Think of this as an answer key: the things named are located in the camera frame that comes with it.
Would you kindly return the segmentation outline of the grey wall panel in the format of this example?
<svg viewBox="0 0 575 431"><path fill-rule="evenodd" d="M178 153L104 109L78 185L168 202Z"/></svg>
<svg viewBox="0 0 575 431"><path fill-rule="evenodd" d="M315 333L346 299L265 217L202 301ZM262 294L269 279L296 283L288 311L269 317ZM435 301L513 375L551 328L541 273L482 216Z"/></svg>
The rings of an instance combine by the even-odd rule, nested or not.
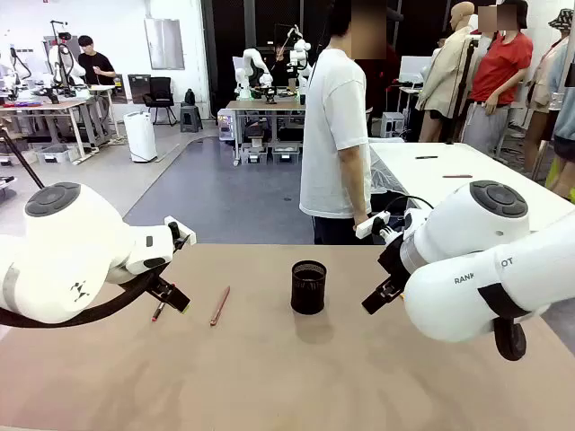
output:
<svg viewBox="0 0 575 431"><path fill-rule="evenodd" d="M150 65L153 70L184 70L179 20L144 20Z"/></svg>

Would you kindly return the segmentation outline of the grey storage bin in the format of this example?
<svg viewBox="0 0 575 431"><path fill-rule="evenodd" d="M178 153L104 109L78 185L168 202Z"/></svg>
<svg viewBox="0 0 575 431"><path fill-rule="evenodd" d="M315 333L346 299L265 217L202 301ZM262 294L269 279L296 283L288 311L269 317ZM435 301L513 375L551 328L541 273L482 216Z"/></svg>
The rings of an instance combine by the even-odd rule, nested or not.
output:
<svg viewBox="0 0 575 431"><path fill-rule="evenodd" d="M241 162L243 164L266 164L269 157L269 148L245 147L240 150Z"/></svg>
<svg viewBox="0 0 575 431"><path fill-rule="evenodd" d="M301 151L300 148L296 146L279 145L273 147L271 155L273 162L276 164L295 164L299 162Z"/></svg>

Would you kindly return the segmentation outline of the black step stool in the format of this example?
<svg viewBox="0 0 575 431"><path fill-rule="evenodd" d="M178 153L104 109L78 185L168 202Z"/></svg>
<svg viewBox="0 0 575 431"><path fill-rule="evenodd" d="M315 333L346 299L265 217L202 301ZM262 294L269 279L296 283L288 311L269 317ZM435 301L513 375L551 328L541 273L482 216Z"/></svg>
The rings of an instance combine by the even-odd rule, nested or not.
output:
<svg viewBox="0 0 575 431"><path fill-rule="evenodd" d="M182 133L198 133L203 129L198 106L188 103L181 104L180 127Z"/></svg>

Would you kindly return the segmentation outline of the person in white t-shirt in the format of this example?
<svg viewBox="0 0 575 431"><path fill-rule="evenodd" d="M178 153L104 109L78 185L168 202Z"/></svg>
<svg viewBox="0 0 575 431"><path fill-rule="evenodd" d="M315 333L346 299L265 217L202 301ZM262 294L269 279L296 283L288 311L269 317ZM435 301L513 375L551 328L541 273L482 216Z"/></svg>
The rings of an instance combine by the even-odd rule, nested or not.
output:
<svg viewBox="0 0 575 431"><path fill-rule="evenodd" d="M358 64L385 52L383 0L332 0L329 42L310 74L305 99L300 210L310 216L317 245L370 245L358 239L345 187L361 175L369 217L371 160L367 131L367 79Z"/></svg>

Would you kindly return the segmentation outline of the person's right forearm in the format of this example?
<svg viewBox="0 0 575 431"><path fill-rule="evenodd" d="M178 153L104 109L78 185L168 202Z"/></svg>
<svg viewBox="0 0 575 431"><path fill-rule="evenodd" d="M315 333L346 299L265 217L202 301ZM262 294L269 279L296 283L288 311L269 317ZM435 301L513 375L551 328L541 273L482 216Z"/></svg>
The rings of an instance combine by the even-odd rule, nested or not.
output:
<svg viewBox="0 0 575 431"><path fill-rule="evenodd" d="M345 178L345 187L352 205L353 217L356 213L368 215L365 186L362 176L348 175Z"/></svg>

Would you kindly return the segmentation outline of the white air purifier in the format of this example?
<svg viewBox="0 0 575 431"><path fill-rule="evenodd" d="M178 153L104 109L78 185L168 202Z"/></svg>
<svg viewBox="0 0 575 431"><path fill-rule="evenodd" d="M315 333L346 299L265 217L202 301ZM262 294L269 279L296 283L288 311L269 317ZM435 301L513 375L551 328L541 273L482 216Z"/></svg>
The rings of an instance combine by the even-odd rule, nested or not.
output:
<svg viewBox="0 0 575 431"><path fill-rule="evenodd" d="M150 163L157 158L155 132L148 112L130 112L123 117L128 149L134 163Z"/></svg>

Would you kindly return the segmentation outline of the white side table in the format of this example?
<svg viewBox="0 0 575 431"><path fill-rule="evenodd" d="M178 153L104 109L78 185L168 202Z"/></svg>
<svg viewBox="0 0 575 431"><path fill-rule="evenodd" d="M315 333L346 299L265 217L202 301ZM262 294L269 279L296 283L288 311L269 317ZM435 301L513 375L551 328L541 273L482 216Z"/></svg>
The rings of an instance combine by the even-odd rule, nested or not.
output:
<svg viewBox="0 0 575 431"><path fill-rule="evenodd" d="M384 173L393 185L432 205L472 180L495 180L510 186L526 200L533 232L575 211L572 203L466 144L404 143L383 138L372 138L369 143L372 160L385 165ZM438 159L415 160L420 155L437 155ZM471 174L473 178L442 178L458 174Z"/></svg>

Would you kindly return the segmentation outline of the woman in red shirt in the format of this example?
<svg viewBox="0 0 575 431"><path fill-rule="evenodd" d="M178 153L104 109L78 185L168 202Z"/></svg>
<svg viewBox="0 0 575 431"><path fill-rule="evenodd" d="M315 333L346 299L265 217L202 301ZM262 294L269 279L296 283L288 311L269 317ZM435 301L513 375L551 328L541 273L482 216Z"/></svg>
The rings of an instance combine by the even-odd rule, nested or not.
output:
<svg viewBox="0 0 575 431"><path fill-rule="evenodd" d="M462 142L492 155L508 125L510 105L533 56L526 0L503 0L494 8L497 36L478 65L469 95Z"/></svg>

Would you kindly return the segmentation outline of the wooden background work table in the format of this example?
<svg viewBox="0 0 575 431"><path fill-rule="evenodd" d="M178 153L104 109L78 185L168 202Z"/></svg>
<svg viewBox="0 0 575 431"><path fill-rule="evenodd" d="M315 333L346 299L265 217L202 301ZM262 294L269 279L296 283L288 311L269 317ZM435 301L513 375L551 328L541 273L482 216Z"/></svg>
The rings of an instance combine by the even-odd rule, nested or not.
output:
<svg viewBox="0 0 575 431"><path fill-rule="evenodd" d="M235 111L233 166L242 164L240 150L245 147L266 145L271 161L274 146L296 146L301 151L305 105L299 101L231 101L224 109Z"/></svg>

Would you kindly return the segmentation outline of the wooden lab table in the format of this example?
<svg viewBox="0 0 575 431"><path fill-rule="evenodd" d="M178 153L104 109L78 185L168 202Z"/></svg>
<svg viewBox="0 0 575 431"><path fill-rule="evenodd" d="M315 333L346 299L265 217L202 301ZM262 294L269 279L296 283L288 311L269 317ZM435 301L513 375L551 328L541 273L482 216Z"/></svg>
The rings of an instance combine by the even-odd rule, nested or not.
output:
<svg viewBox="0 0 575 431"><path fill-rule="evenodd" d="M99 120L93 123L92 106L93 99L0 107L0 120L28 136L48 132L51 145L75 147L77 158L72 164L77 165L97 155L100 152L98 139L104 138Z"/></svg>

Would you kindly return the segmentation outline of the black office chair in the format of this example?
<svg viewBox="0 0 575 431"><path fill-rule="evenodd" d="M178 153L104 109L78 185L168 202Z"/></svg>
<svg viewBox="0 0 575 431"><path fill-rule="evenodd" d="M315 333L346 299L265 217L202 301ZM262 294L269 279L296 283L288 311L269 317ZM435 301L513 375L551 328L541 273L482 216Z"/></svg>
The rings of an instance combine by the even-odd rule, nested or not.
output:
<svg viewBox="0 0 575 431"><path fill-rule="evenodd" d="M155 125L158 119L158 112L160 109L165 109L168 124L173 127L177 124L178 120L173 113L175 106L172 92L172 79L170 77L152 76L149 78L149 92L143 95L144 104L148 107L148 111L155 109Z"/></svg>

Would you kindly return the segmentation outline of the man in black t-shirt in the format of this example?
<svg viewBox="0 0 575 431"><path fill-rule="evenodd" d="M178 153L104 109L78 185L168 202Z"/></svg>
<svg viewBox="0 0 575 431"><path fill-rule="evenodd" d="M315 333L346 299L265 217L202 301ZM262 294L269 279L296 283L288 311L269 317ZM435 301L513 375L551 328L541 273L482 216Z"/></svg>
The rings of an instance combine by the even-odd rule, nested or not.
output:
<svg viewBox="0 0 575 431"><path fill-rule="evenodd" d="M84 69L84 81L88 85L114 85L116 73L110 60L93 46L93 40L87 35L78 38L82 53L78 56L78 64Z"/></svg>

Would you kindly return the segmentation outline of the grey plastic stool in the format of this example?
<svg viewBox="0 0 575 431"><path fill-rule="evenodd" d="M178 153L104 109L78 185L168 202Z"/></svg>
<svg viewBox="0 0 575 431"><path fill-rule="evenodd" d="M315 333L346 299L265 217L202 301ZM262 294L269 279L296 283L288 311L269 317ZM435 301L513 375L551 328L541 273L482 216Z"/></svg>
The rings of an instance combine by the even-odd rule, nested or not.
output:
<svg viewBox="0 0 575 431"><path fill-rule="evenodd" d="M382 138L401 137L404 131L405 117L401 112L383 112L380 136Z"/></svg>

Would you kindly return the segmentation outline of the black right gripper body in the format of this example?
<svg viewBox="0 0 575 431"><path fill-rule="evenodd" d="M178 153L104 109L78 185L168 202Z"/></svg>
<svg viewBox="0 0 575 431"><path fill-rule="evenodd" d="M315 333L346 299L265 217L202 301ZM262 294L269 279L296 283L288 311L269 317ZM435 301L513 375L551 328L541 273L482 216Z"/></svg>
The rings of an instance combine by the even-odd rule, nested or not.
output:
<svg viewBox="0 0 575 431"><path fill-rule="evenodd" d="M400 234L381 253L378 262L380 266L388 274L385 286L389 286L392 290L403 290L411 276L410 272L406 269L401 258L401 247L403 245L403 236Z"/></svg>

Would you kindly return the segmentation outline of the black mesh pen holder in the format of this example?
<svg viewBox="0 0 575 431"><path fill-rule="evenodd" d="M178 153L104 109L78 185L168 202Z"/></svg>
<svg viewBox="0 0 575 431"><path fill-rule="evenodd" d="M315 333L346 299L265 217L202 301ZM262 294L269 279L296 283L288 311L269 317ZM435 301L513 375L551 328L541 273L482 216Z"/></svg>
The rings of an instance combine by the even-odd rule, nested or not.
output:
<svg viewBox="0 0 575 431"><path fill-rule="evenodd" d="M314 260L301 260L291 269L291 307L303 315L315 315L324 308L327 268Z"/></svg>

